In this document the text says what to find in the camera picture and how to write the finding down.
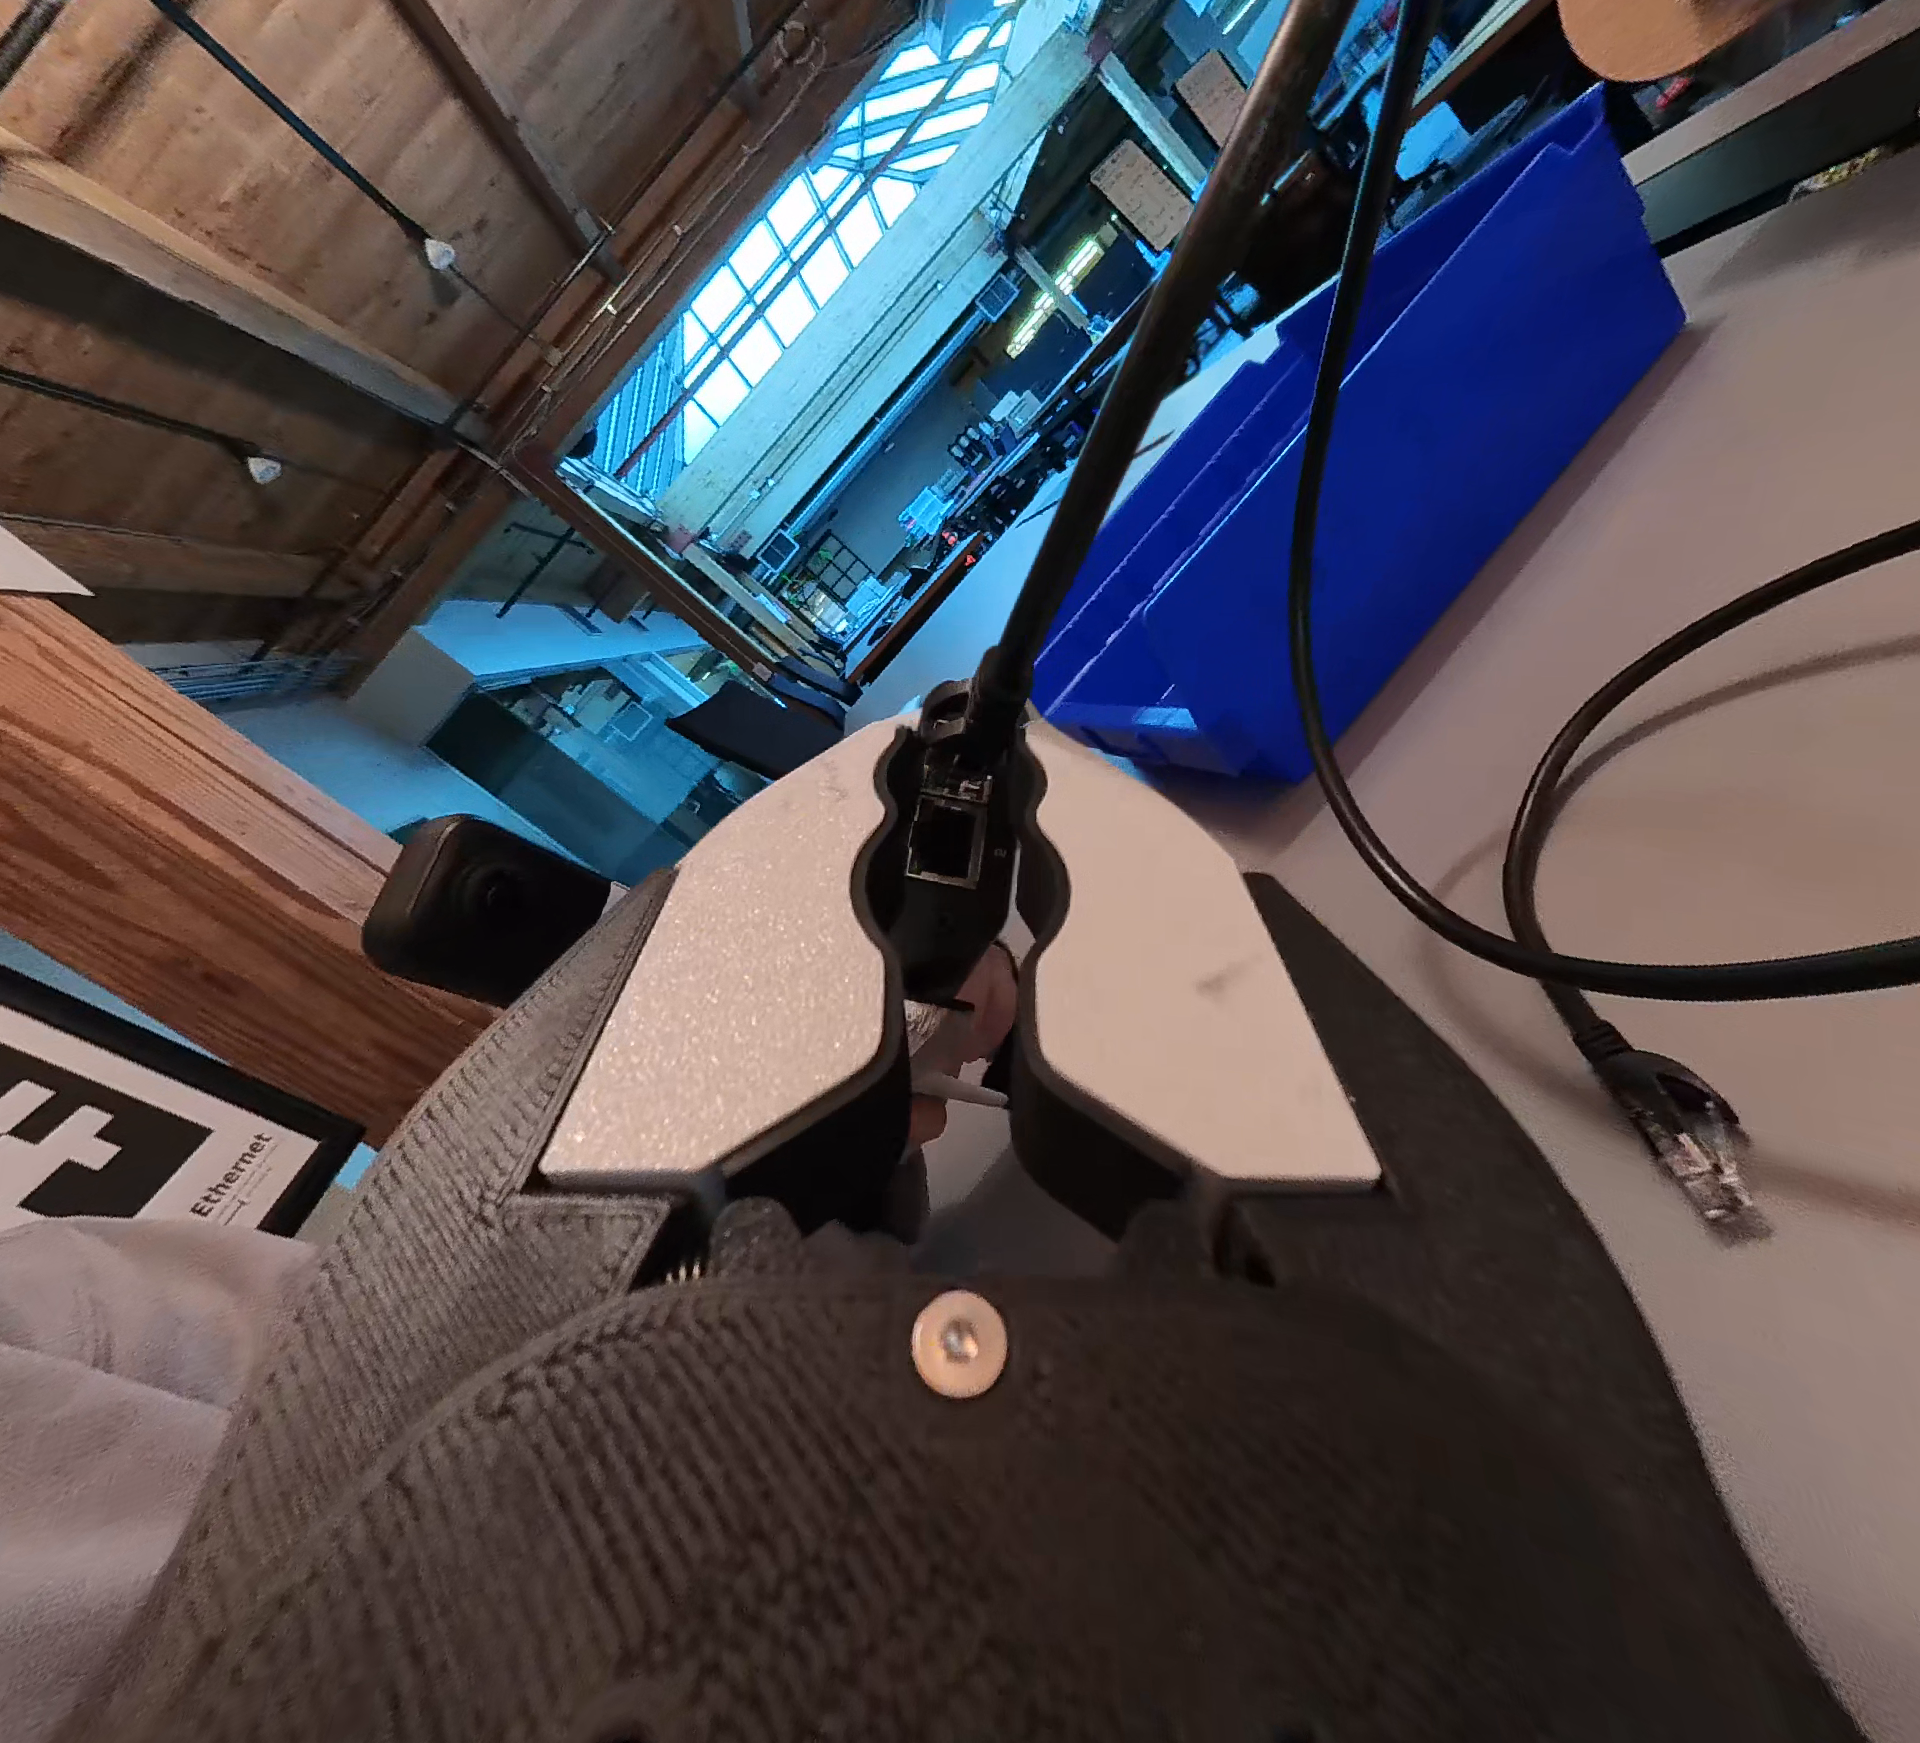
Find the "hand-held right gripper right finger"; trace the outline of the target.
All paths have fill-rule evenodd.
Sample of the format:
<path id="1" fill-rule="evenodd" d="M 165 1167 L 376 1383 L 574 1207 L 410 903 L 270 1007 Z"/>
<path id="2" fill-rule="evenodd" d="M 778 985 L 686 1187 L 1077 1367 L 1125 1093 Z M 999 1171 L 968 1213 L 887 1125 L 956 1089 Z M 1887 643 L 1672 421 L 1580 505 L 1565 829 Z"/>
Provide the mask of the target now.
<path id="1" fill-rule="evenodd" d="M 1189 1203 L 1362 1197 L 1382 1183 L 1310 1011 L 1230 853 L 1130 771 L 1046 723 L 1020 745 L 1012 1143 L 1030 1179 L 1118 1239 Z"/>

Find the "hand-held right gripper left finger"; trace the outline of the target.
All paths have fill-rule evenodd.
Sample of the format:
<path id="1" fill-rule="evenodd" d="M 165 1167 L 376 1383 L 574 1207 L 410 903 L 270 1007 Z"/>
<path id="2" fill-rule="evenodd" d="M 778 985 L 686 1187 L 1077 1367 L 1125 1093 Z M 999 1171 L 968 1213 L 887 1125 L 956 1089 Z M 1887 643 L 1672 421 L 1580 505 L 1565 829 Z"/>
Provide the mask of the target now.
<path id="1" fill-rule="evenodd" d="M 908 1139 L 906 997 L 871 873 L 900 813 L 902 721 L 756 795 L 673 873 L 539 1161 L 573 1195 L 804 1227 L 874 1209 Z"/>

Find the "black network switch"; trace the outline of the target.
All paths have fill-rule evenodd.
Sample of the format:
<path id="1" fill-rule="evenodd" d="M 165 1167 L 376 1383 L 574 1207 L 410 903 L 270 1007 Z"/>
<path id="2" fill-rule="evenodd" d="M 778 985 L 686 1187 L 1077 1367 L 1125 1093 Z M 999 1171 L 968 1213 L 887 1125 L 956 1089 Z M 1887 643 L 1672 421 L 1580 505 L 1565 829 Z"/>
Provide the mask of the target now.
<path id="1" fill-rule="evenodd" d="M 871 875 L 905 995 L 954 1009 L 1015 905 L 1020 849 L 1043 795 L 1024 729 L 975 727 L 966 681 L 932 687 L 882 761 L 891 821 Z"/>

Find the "grey desk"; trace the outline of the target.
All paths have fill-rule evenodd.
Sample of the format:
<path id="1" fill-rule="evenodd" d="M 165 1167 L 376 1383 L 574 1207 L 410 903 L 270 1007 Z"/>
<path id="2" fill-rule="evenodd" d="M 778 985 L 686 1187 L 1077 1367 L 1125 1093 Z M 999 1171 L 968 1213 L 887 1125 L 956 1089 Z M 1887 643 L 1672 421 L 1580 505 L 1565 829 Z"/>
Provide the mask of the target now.
<path id="1" fill-rule="evenodd" d="M 1917 515 L 1917 152 L 1668 262 L 1689 328 L 1343 743 L 1433 891 L 1500 925 L 1554 729 L 1684 623 Z M 1917 991 L 1608 1003 L 1737 1107 L 1755 1237 L 1710 1229 L 1539 991 L 1430 939 L 1318 791 L 1155 783 L 1276 877 L 1498 1093 L 1639 1299 L 1749 1551 L 1875 1739 L 1917 1739 Z M 1917 563 L 1691 655 L 1554 823 L 1549 937 L 1634 961 L 1917 933 Z"/>

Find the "person's left hand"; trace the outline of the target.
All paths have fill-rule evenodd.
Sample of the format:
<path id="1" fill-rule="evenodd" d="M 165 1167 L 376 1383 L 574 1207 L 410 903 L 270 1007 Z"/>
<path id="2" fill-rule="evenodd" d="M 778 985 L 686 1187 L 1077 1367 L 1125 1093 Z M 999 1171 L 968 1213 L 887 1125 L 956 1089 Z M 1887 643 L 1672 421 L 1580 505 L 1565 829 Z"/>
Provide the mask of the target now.
<path id="1" fill-rule="evenodd" d="M 973 1061 L 989 1063 L 996 1057 L 1002 1041 L 1015 1029 L 1018 1019 L 1018 963 L 1011 945 L 1002 939 L 992 941 L 970 973 L 948 1001 L 973 1003 Z M 918 1151 L 938 1139 L 948 1127 L 948 1095 L 941 1089 L 929 1089 L 924 1079 L 914 1079 L 908 1117 L 908 1149 Z"/>

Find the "framed black white sign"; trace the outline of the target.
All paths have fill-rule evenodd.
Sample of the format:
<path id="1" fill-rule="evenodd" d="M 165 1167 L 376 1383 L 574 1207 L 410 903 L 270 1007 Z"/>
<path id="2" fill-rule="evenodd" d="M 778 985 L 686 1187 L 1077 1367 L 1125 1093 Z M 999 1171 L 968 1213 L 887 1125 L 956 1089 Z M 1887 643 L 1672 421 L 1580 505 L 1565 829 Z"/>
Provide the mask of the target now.
<path id="1" fill-rule="evenodd" d="M 295 1235 L 370 1159 L 357 1123 L 5 967 L 5 1229 L 114 1219 Z"/>

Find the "person's grey sweatshirt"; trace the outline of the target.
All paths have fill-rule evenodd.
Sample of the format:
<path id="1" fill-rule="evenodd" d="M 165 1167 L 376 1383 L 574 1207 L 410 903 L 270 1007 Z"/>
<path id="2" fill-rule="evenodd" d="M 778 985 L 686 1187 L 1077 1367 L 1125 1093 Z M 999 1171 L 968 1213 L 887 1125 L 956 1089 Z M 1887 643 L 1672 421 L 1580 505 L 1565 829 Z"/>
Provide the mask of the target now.
<path id="1" fill-rule="evenodd" d="M 318 1259 L 200 1219 L 5 1229 L 5 1739 L 53 1737 L 109 1661 Z"/>

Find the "blue plastic bin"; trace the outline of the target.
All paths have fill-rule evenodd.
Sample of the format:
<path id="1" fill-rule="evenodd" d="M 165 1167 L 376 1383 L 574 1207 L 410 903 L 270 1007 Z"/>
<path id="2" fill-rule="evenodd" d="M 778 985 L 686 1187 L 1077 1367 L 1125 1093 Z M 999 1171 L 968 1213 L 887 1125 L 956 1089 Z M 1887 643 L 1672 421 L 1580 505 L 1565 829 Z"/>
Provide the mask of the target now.
<path id="1" fill-rule="evenodd" d="M 1332 286 L 1282 316 L 1117 505 L 1035 709 L 1153 767 L 1305 781 L 1286 573 Z M 1686 324 L 1587 92 L 1387 238 L 1317 507 L 1313 667 L 1347 733 Z"/>

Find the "wooden post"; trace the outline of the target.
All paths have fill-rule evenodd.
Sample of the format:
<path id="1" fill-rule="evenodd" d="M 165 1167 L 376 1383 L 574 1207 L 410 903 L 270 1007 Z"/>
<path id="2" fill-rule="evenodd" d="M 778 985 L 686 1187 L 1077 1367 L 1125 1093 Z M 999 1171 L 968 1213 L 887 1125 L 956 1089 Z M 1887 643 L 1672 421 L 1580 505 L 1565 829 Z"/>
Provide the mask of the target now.
<path id="1" fill-rule="evenodd" d="M 366 957 L 398 857 L 56 599 L 5 595 L 5 929 L 373 1145 L 495 1015 Z"/>

